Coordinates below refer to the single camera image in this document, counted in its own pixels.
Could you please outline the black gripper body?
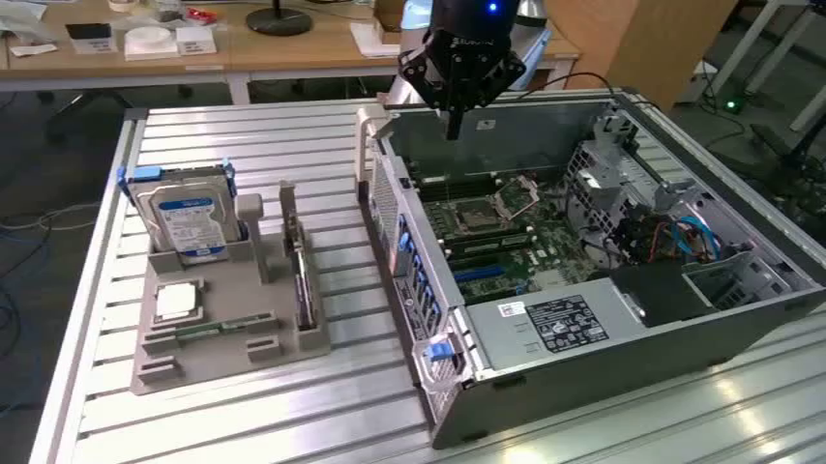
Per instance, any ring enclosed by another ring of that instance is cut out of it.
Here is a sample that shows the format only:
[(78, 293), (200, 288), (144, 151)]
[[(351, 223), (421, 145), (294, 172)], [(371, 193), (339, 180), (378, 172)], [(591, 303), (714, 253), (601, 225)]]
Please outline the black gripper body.
[(513, 50), (510, 33), (515, 24), (517, 1), (437, 1), (427, 33), (429, 56), (451, 87), (455, 56), (479, 53), (503, 55)]

